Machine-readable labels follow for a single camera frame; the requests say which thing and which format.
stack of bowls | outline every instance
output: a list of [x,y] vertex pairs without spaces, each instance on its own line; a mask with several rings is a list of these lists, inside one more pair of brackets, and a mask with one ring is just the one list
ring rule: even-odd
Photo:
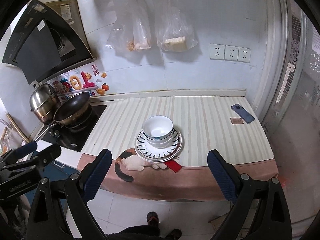
[[142,131],[150,145],[163,149],[172,141],[173,123],[166,116],[153,116],[143,123]]

shoe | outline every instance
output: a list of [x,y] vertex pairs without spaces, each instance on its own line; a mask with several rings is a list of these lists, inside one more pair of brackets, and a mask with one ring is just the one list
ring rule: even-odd
[[165,238],[170,238],[173,240],[178,240],[182,236],[182,232],[179,229],[174,229]]
[[156,212],[149,212],[147,215],[147,223],[149,226],[159,228],[159,218]]

transparent plastic bag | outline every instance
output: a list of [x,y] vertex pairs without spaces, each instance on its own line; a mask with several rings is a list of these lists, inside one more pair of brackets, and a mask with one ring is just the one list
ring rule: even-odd
[[182,52],[198,44],[193,25],[178,8],[177,0],[155,1],[157,45],[163,50]]
[[151,32],[147,5],[144,0],[130,0],[129,11],[132,15],[133,39],[135,49],[143,51],[151,48]]
[[113,24],[106,47],[120,53],[135,50],[132,17],[127,9],[117,13],[117,20]]

plate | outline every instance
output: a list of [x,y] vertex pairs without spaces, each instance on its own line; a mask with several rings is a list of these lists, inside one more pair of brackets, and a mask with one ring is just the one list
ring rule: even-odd
[[150,145],[142,131],[138,134],[134,144],[137,155],[152,163],[163,163],[172,159],[179,153],[181,147],[182,136],[175,127],[173,128],[172,142],[167,148],[158,149]]

wok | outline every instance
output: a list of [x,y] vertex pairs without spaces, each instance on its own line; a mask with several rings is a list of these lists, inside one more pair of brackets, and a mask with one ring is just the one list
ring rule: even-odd
[[55,112],[53,121],[34,141],[40,140],[44,134],[57,124],[68,125],[76,122],[81,118],[90,105],[90,93],[82,92],[63,103]]

